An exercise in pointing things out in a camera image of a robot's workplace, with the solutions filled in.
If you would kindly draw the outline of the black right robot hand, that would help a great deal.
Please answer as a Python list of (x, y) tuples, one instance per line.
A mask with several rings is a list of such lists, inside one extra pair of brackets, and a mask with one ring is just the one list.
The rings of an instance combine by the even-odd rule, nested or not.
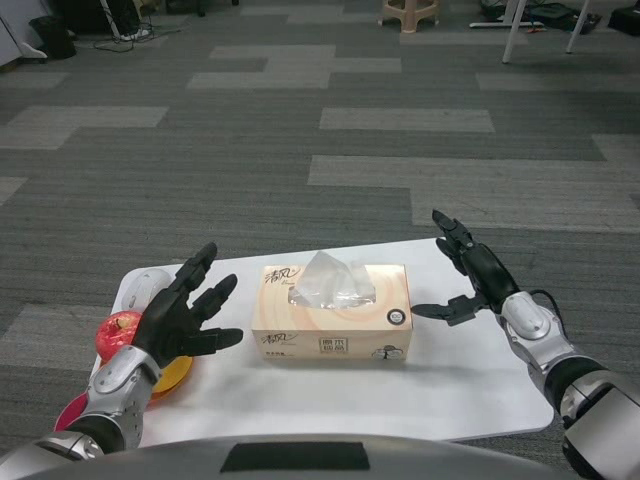
[(520, 291), (513, 276), (489, 247), (473, 239), (459, 220), (439, 210), (432, 211), (432, 220), (443, 234), (436, 239), (436, 246), (470, 280), (475, 295), (452, 298), (446, 305), (416, 304), (411, 313), (443, 320), (451, 327), (474, 319), (480, 310), (499, 314), (504, 301)]

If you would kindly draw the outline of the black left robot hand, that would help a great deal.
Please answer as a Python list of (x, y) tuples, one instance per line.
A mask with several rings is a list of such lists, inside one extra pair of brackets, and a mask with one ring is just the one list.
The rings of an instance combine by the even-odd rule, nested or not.
[(140, 348), (165, 368), (178, 357), (212, 355), (239, 344), (239, 328), (212, 328), (202, 324), (215, 316), (237, 286), (230, 274), (196, 300), (190, 294), (200, 287), (217, 256), (217, 245), (206, 244), (187, 259), (170, 285), (153, 298), (142, 313), (132, 345)]

